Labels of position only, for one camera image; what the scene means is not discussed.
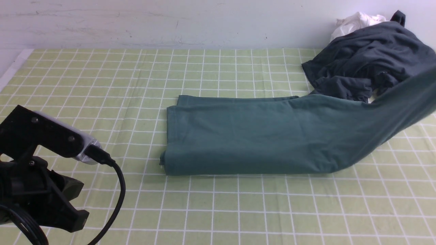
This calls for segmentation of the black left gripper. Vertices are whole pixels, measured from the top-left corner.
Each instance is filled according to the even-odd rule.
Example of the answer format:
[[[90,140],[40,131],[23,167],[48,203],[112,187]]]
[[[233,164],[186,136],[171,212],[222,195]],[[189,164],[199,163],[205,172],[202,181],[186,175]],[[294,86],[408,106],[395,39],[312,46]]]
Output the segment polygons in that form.
[[[70,233],[84,228],[89,212],[77,210],[71,201],[84,183],[48,169],[48,163],[33,157],[30,163],[1,162],[1,203],[16,205],[39,226]]]

